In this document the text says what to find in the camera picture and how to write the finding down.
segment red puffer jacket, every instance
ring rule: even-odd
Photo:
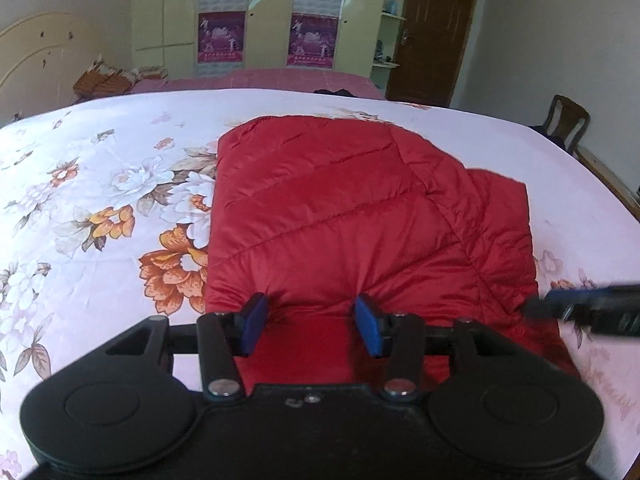
[[[355,331],[366,292],[387,312],[450,326],[473,317],[576,373],[555,322],[523,321],[538,293],[524,184],[467,170],[420,136],[387,123],[263,117],[218,143],[208,312],[254,293],[270,317],[247,387],[382,378]],[[444,357],[426,358],[428,383]]]

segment poster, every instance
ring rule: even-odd
[[[198,17],[198,63],[242,61],[244,12],[203,12]]]
[[[333,68],[338,18],[293,14],[287,65]]]

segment headboard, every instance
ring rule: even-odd
[[[68,106],[73,84],[99,55],[108,55],[90,25],[66,12],[46,12],[0,32],[0,126]]]

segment pink bedspread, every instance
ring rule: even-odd
[[[221,88],[268,88],[308,93],[313,93],[319,89],[336,92],[344,88],[356,97],[384,99],[382,92],[365,77],[331,70],[305,70],[301,68],[235,70],[231,74],[222,77],[177,79],[174,81],[145,79],[137,83],[131,89],[131,93],[215,90]]]

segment wooden door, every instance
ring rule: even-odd
[[[386,96],[448,107],[476,0],[406,0]]]

